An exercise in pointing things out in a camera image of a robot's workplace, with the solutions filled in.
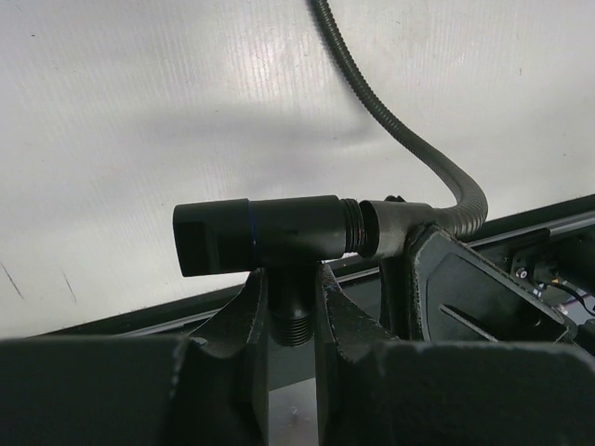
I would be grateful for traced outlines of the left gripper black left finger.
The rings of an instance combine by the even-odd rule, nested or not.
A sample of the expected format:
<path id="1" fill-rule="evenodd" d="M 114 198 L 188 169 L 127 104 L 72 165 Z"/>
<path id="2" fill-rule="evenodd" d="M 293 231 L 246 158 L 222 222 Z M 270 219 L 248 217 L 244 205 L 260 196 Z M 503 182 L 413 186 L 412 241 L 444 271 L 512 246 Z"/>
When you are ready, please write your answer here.
<path id="1" fill-rule="evenodd" d="M 176 387 L 177 445 L 269 443 L 267 276 L 188 338 Z"/>

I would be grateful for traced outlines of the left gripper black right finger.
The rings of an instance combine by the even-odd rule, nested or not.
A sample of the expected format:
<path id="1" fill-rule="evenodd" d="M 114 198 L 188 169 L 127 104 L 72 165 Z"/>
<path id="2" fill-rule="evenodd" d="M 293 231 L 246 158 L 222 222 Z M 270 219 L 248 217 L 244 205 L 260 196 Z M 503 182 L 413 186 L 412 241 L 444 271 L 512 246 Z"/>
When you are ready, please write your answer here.
<path id="1" fill-rule="evenodd" d="M 315 273 L 315 377 L 321 445 L 417 445 L 418 426 L 392 400 L 396 361 L 417 342 L 383 328 L 343 291 L 331 268 Z"/>

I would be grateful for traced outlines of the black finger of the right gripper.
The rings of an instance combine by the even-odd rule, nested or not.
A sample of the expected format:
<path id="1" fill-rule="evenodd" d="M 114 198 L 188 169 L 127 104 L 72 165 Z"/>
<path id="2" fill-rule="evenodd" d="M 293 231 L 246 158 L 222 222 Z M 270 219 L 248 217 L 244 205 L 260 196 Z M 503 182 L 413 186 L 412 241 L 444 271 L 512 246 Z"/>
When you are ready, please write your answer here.
<path id="1" fill-rule="evenodd" d="M 402 340 L 570 343 L 574 322 L 435 225 L 380 261 L 379 323 Z"/>

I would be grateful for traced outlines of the black threaded tee valve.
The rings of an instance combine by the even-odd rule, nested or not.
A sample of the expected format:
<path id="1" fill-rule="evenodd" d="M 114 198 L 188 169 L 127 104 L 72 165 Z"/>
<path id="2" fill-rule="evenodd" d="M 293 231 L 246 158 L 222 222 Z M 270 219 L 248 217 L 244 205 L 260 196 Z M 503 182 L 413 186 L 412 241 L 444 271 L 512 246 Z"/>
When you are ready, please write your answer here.
<path id="1" fill-rule="evenodd" d="M 334 195 L 178 204 L 172 224 L 183 276 L 267 273 L 271 336 L 284 347 L 312 337 L 317 266 L 367 242 L 358 202 Z"/>

